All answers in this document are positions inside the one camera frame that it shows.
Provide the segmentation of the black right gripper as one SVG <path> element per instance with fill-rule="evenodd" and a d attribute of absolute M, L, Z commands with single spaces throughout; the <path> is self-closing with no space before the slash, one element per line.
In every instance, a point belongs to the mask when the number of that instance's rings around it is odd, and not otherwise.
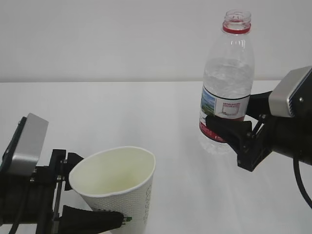
<path fill-rule="evenodd" d="M 297 157 L 300 162 L 312 163 L 312 73 L 292 98 L 294 117 L 272 116 L 269 96 L 272 91 L 250 95 L 246 115 L 256 119 L 252 133 L 251 121 L 236 121 L 206 116 L 206 126 L 237 153 L 251 155 L 251 162 L 238 160 L 238 165 L 253 171 L 271 152 Z"/>

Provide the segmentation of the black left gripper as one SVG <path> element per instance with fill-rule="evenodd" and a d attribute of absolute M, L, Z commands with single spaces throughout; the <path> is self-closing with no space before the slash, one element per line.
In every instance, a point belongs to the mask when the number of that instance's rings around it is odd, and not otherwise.
<path fill-rule="evenodd" d="M 84 160 L 76 153 L 54 149 L 49 165 L 35 167 L 30 176 L 0 175 L 0 223 L 15 234 L 21 224 L 35 224 L 37 234 L 100 234 L 120 228 L 124 215 L 115 211 L 87 211 L 63 206 L 60 195 L 72 190 L 69 174 Z"/>

